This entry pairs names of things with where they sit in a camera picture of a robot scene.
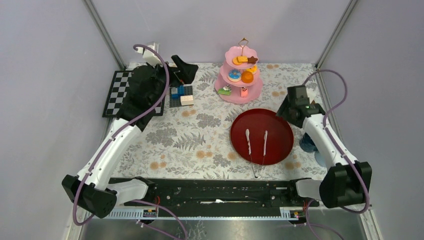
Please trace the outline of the yellow iced donut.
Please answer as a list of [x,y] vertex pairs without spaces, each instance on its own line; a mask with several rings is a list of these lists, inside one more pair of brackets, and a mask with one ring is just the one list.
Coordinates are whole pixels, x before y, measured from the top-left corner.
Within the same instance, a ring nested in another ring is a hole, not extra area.
[[254,75],[254,74],[256,74],[257,69],[258,69],[257,65],[254,65],[253,67],[246,69],[246,71],[249,71]]

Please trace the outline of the square yellow cracker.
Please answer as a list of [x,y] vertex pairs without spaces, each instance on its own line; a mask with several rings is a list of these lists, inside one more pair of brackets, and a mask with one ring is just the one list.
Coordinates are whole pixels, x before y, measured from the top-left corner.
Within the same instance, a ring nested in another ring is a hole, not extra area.
[[246,57],[246,56],[238,56],[238,60],[239,60],[242,64],[243,64],[243,63],[247,63],[247,62],[248,62],[247,58],[248,58],[248,57]]

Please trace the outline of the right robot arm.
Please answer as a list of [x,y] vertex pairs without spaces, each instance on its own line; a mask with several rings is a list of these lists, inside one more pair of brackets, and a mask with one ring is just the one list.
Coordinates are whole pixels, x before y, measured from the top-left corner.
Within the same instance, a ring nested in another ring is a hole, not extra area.
[[287,191],[287,201],[301,205],[307,198],[323,202],[327,208],[346,208],[351,205],[369,205],[372,168],[368,162],[359,162],[344,146],[332,129],[324,109],[312,104],[304,85],[288,87],[287,95],[276,116],[299,127],[311,138],[325,160],[327,174],[323,180],[295,179]]

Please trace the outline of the pink layered cake slice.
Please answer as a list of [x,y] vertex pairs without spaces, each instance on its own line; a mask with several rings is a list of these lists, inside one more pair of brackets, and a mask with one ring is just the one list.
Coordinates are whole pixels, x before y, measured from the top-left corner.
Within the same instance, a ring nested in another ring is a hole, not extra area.
[[240,96],[242,98],[246,98],[248,96],[249,92],[248,92],[248,88],[247,87],[242,87],[240,89]]

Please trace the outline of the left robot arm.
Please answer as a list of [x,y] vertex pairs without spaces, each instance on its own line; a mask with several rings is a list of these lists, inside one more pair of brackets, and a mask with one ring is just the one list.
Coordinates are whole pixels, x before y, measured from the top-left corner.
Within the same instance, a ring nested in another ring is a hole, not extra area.
[[117,205],[138,200],[148,206],[155,200],[150,183],[142,177],[118,183],[110,179],[120,159],[133,139],[155,116],[155,108],[162,103],[170,88],[190,85],[195,80],[198,65],[184,62],[178,55],[171,57],[175,66],[141,65],[131,71],[126,95],[117,119],[103,143],[77,175],[66,175],[62,186],[73,202],[93,216],[104,218]]

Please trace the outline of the white handled metal tongs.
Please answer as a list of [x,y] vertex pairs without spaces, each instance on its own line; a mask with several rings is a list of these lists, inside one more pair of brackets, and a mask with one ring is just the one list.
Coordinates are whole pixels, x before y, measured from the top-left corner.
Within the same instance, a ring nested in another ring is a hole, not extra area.
[[252,141],[251,141],[251,137],[250,137],[250,129],[247,128],[245,130],[245,138],[246,138],[246,142],[247,142],[247,153],[249,156],[249,161],[250,161],[250,167],[253,173],[253,177],[255,179],[259,178],[259,174],[261,173],[262,169],[264,168],[264,163],[265,163],[265,158],[267,155],[267,142],[268,142],[268,130],[266,129],[263,133],[263,138],[262,141],[259,141],[259,139],[255,139],[253,141],[254,143],[254,150],[257,156],[259,156],[259,150],[262,151],[262,158],[261,158],[261,162],[259,162],[260,159],[256,160],[256,164],[260,167],[255,168],[253,166],[254,164],[254,158],[253,158],[253,151],[252,151]]

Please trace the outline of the orange round tart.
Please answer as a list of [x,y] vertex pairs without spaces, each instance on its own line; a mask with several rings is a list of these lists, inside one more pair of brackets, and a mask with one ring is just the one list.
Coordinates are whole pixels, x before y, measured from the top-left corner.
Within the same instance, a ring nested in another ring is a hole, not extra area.
[[245,84],[252,83],[254,81],[254,74],[250,71],[244,71],[241,73],[241,81]]

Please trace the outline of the round yellow biscuit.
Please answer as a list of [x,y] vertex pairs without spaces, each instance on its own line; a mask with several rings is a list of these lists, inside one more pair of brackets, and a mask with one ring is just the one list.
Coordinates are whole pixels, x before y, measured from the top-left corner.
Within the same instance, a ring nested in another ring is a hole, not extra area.
[[241,64],[242,64],[242,62],[240,62],[240,61],[239,61],[238,57],[234,57],[234,58],[232,59],[232,63],[233,63],[234,65],[236,65],[236,66],[239,66],[239,65],[241,65]]

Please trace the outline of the green cake slice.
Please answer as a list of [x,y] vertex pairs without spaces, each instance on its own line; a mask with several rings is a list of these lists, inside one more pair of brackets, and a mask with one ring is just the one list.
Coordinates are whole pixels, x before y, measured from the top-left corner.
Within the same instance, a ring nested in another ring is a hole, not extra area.
[[232,88],[230,85],[225,85],[217,90],[219,95],[230,96],[232,93]]

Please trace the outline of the brown star cookie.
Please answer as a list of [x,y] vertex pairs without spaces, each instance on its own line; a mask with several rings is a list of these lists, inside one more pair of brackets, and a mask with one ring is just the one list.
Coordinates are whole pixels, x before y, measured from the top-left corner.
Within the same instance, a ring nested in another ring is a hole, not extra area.
[[247,58],[247,63],[248,63],[248,64],[253,64],[253,65],[255,65],[255,64],[257,63],[257,61],[258,61],[258,58],[254,57],[254,56],[251,56],[251,57],[248,57],[248,58]]

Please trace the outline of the blue iced donut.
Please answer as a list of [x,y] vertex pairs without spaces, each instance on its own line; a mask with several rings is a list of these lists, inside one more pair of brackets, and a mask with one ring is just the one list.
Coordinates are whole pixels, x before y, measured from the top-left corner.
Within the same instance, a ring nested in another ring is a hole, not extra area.
[[228,72],[227,78],[231,82],[238,82],[242,78],[242,72],[239,69],[232,69]]

